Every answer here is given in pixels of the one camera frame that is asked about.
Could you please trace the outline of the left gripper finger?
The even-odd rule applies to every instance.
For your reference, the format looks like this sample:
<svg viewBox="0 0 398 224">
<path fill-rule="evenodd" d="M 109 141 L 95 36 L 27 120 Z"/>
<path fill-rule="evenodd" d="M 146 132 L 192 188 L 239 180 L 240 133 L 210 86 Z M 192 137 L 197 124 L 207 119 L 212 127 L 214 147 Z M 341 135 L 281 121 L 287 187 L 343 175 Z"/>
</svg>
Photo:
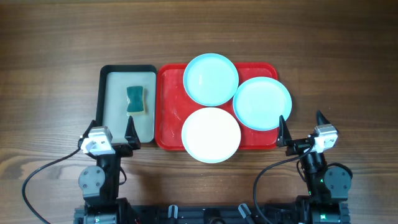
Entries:
<svg viewBox="0 0 398 224">
<path fill-rule="evenodd" d="M 87 127 L 86 131 L 80 136 L 80 139 L 87 138 L 91 129 L 95 127 L 97 127 L 97 122 L 95 120 L 92 120 L 89 126 Z"/>
<path fill-rule="evenodd" d="M 127 121 L 126 132 L 124 136 L 125 140 L 130 146 L 140 146 L 141 141 L 137 135 L 137 131 L 135 129 L 133 117 L 130 116 Z"/>
</svg>

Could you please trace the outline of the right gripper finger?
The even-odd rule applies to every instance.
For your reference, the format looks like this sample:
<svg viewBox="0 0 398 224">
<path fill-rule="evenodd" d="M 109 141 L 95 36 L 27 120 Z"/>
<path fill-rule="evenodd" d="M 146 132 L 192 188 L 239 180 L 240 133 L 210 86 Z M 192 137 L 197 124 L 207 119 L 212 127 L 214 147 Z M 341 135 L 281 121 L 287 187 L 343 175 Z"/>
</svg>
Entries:
<svg viewBox="0 0 398 224">
<path fill-rule="evenodd" d="M 292 143 L 292 138 L 289 129 L 286 125 L 285 119 L 282 115 L 279 116 L 279 128 L 276 145 L 278 147 L 289 146 Z"/>
<path fill-rule="evenodd" d="M 325 116 L 322 114 L 322 112 L 320 110 L 318 110 L 316 112 L 316 120 L 317 120 L 317 125 L 326 125 L 326 124 L 331 124 L 326 118 Z"/>
</svg>

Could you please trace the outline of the green yellow sponge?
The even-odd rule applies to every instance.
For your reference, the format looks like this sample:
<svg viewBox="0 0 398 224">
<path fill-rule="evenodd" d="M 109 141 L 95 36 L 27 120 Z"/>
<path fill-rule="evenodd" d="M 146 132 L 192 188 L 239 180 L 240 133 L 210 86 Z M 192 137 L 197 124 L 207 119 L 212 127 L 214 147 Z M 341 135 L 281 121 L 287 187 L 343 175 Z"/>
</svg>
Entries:
<svg viewBox="0 0 398 224">
<path fill-rule="evenodd" d="M 145 113 L 146 106 L 144 102 L 144 87 L 143 86 L 129 86 L 127 91 L 127 114 L 133 116 L 134 114 Z"/>
</svg>

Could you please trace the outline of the light blue plate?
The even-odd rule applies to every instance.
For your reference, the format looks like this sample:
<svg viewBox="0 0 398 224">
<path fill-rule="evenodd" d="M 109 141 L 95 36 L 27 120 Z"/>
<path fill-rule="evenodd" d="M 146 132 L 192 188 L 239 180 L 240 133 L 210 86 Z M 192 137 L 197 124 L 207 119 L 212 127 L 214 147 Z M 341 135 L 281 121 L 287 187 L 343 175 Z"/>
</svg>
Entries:
<svg viewBox="0 0 398 224">
<path fill-rule="evenodd" d="M 270 131 L 279 127 L 279 117 L 287 119 L 292 97 L 286 87 L 273 78 L 254 77 L 243 82 L 233 97 L 233 111 L 245 127 Z"/>
</svg>

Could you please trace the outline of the white plate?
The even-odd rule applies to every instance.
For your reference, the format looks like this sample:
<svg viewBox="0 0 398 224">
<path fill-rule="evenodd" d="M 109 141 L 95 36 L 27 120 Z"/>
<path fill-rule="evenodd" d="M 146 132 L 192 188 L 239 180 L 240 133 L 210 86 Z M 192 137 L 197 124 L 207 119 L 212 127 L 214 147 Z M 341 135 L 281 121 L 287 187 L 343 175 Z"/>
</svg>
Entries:
<svg viewBox="0 0 398 224">
<path fill-rule="evenodd" d="M 241 129 L 227 111 L 207 107 L 196 110 L 185 120 L 181 139 L 194 159 L 215 164 L 229 159 L 238 150 Z"/>
</svg>

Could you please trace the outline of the light green plate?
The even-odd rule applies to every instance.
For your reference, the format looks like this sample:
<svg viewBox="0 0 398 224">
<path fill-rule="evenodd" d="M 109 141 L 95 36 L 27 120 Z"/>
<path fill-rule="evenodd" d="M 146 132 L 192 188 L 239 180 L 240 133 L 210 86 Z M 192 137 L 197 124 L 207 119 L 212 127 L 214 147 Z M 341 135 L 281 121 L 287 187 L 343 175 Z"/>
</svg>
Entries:
<svg viewBox="0 0 398 224">
<path fill-rule="evenodd" d="M 187 95 L 203 106 L 219 106 L 234 96 L 239 74 L 233 62 L 220 54 L 201 54 L 192 59 L 183 73 Z"/>
</svg>

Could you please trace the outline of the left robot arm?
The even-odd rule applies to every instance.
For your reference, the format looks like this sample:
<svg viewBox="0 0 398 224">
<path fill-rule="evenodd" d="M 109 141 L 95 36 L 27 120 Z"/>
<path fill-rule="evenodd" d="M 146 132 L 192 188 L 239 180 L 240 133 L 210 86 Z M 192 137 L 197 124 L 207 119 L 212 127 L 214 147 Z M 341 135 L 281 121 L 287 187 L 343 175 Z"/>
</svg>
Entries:
<svg viewBox="0 0 398 224">
<path fill-rule="evenodd" d="M 77 208 L 74 223 L 108 224 L 139 223 L 137 212 L 126 198 L 119 198 L 120 175 L 123 157 L 133 156 L 141 148 L 141 142 L 130 116 L 124 138 L 126 143 L 113 144 L 113 136 L 106 126 L 98 126 L 93 120 L 78 141 L 78 148 L 96 161 L 85 168 L 78 178 L 78 185 L 85 201 L 83 208 Z"/>
</svg>

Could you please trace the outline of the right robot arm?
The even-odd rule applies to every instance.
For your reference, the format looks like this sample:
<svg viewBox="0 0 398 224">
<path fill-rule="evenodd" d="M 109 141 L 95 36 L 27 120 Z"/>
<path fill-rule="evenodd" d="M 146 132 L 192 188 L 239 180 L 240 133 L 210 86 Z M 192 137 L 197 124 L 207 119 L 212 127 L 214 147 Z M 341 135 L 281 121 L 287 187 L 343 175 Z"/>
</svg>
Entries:
<svg viewBox="0 0 398 224">
<path fill-rule="evenodd" d="M 353 173 L 343 164 L 327 163 L 324 152 L 335 146 L 339 131 L 317 111 L 317 126 L 306 138 L 293 140 L 283 116 L 279 118 L 277 146 L 287 156 L 298 156 L 296 168 L 308 195 L 277 205 L 271 215 L 277 223 L 349 223 L 348 199 Z"/>
</svg>

